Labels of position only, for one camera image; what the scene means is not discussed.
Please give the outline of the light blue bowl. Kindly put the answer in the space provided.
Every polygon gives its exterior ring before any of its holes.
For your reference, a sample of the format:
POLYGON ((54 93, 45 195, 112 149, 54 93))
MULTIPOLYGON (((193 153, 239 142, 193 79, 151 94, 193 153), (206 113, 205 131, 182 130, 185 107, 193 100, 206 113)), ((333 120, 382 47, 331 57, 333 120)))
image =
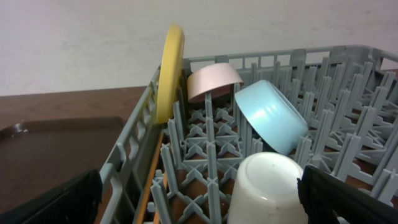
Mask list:
POLYGON ((236 103, 255 132, 276 152, 288 155, 308 132, 295 106, 267 80, 234 94, 236 103))

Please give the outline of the small white green cup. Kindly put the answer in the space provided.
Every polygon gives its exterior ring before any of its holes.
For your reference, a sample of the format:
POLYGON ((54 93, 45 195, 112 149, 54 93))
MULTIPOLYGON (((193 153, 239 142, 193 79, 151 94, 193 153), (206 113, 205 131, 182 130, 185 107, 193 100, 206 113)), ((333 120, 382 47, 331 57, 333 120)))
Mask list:
POLYGON ((292 159, 260 152, 239 165, 228 210, 228 223, 308 223, 300 203, 303 169, 292 159))

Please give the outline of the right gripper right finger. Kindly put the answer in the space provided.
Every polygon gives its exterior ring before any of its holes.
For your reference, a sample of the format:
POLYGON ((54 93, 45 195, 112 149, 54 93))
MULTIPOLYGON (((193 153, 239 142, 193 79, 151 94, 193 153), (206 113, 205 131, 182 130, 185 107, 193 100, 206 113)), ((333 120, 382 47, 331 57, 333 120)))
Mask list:
POLYGON ((297 180, 298 197, 311 224, 397 224, 397 210, 308 165, 297 180))

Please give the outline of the pink white shallow bowl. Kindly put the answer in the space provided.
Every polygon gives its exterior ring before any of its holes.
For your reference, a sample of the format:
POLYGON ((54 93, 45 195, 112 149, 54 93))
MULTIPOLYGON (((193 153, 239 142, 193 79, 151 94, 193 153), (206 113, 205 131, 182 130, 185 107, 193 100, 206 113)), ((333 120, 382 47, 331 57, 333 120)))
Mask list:
POLYGON ((215 63, 192 73, 187 79, 189 103, 205 100, 210 92, 212 98, 223 96, 231 91, 234 84, 243 86, 244 81, 230 63, 215 63))

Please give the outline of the yellow round plate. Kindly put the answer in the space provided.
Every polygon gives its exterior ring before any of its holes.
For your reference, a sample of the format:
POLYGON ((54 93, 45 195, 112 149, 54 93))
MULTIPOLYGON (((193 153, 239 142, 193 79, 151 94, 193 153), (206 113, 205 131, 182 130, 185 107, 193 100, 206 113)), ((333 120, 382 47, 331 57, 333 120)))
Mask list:
POLYGON ((166 123, 173 117, 173 104, 177 99, 177 88, 182 73, 184 43, 183 29, 172 24, 166 36, 160 64, 157 94, 157 122, 159 124, 166 123))

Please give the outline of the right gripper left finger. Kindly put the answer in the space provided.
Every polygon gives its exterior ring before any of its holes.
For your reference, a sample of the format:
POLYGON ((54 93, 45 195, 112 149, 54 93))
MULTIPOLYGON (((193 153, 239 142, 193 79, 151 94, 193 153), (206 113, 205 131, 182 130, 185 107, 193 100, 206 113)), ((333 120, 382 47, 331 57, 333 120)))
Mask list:
POLYGON ((94 223, 102 192, 99 171, 89 170, 1 214, 1 223, 94 223))

